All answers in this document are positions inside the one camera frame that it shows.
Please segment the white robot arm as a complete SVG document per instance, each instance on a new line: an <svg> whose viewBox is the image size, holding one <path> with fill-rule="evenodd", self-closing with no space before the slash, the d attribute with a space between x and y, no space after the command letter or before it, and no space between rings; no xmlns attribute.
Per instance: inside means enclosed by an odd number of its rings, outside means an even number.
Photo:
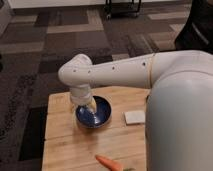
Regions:
<svg viewBox="0 0 213 171"><path fill-rule="evenodd" d="M74 56L58 71L78 105L93 84L148 88L147 171L213 171L213 54L158 52L96 64Z"/></svg>

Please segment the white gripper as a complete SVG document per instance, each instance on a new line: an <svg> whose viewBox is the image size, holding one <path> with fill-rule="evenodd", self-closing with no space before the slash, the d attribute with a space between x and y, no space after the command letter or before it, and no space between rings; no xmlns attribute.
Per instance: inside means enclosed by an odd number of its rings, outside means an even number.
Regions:
<svg viewBox="0 0 213 171"><path fill-rule="evenodd" d="M80 106L87 105L89 111L92 114L97 112L97 104L94 98L92 98L92 91L89 84L83 84L73 86L70 88L70 99L72 100L73 107L71 110L73 122L77 121L77 108Z"/></svg>

